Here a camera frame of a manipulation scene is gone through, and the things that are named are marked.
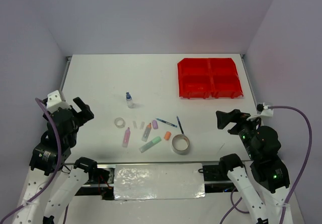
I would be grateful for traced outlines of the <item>blue pen with label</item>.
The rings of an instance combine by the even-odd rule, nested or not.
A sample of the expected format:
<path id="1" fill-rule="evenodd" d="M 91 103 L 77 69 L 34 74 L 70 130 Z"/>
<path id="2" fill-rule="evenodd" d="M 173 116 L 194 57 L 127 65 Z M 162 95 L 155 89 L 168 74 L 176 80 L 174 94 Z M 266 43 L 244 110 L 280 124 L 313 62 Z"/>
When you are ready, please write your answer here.
<path id="1" fill-rule="evenodd" d="M 156 118 L 156 120 L 157 120 L 157 121 L 159 121 L 159 122 L 162 122 L 162 123 L 164 123 L 164 124 L 167 124 L 167 125 L 169 125 L 169 126 L 175 127 L 175 128 L 177 128 L 177 127 L 178 127 L 177 125 L 175 125 L 175 124 L 173 124 L 173 123 L 170 123 L 170 122 L 168 122 L 168 121 L 165 121 L 165 120 L 163 120 L 163 119 L 160 119 L 160 118 Z"/>

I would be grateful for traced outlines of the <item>dark blue pen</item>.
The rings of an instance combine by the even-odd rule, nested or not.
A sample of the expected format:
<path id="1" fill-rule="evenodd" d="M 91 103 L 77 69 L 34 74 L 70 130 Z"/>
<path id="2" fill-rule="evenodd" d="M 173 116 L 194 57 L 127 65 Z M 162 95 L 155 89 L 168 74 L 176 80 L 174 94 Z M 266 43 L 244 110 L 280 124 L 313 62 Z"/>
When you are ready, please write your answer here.
<path id="1" fill-rule="evenodd" d="M 177 122 L 178 122 L 178 126 L 179 126 L 179 128 L 180 128 L 181 134 L 182 134 L 182 135 L 184 135 L 184 131 L 183 131 L 183 128 L 182 128 L 181 121 L 180 121 L 180 119 L 179 119 L 179 117 L 178 117 L 178 116 L 176 116 L 176 118 L 177 118 Z"/>

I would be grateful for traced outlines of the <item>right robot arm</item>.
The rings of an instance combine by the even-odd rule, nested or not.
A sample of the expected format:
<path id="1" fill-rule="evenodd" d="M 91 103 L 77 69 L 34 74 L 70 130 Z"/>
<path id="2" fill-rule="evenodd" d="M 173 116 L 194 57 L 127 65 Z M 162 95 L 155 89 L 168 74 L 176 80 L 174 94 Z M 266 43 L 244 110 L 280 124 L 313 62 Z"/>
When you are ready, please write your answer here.
<path id="1" fill-rule="evenodd" d="M 228 124 L 231 135 L 240 137 L 252 163 L 252 176 L 262 195 L 259 196 L 237 154 L 220 158 L 219 175 L 230 179 L 239 191 L 253 223 L 292 223 L 291 209 L 286 204 L 290 192 L 290 180 L 285 164 L 278 157 L 281 143 L 277 132 L 261 125 L 260 117 L 250 119 L 249 113 L 238 109 L 231 112 L 216 112 L 217 127 L 224 129 Z"/>

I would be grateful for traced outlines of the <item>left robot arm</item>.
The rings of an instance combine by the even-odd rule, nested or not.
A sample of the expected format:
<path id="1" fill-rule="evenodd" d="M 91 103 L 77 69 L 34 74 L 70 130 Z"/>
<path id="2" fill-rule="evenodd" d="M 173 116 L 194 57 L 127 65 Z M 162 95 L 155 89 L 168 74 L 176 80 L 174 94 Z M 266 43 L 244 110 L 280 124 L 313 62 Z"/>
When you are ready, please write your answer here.
<path id="1" fill-rule="evenodd" d="M 35 101 L 43 111 L 47 130 L 33 149 L 24 198 L 18 207 L 1 219 L 1 223 L 11 216 L 14 217 L 13 223 L 58 223 L 61 218 L 67 218 L 69 204 L 83 184 L 93 183 L 99 176 L 97 162 L 81 157 L 58 190 L 52 192 L 71 148 L 76 145 L 79 128 L 92 120 L 94 114 L 79 97 L 73 99 L 79 112 L 59 93 Z"/>

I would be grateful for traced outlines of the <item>large silver tape roll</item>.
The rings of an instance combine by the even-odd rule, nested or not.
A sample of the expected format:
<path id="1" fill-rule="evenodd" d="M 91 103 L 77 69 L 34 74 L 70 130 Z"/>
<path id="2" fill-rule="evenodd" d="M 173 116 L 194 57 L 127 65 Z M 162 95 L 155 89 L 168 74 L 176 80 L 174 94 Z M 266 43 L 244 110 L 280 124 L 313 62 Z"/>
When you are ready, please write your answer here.
<path id="1" fill-rule="evenodd" d="M 173 152 L 179 155 L 187 155 L 190 151 L 190 141 L 183 134 L 175 135 L 171 146 Z"/>

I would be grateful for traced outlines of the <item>small clear tape roll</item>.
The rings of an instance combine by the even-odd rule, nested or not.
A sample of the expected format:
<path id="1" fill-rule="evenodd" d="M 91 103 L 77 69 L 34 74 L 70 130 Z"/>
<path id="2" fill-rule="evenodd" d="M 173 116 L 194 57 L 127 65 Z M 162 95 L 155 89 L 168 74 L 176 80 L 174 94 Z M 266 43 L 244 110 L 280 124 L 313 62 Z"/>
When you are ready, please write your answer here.
<path id="1" fill-rule="evenodd" d="M 126 123 L 125 123 L 125 120 L 121 117 L 117 117 L 115 120 L 114 120 L 114 124 L 117 128 L 124 128 Z"/>

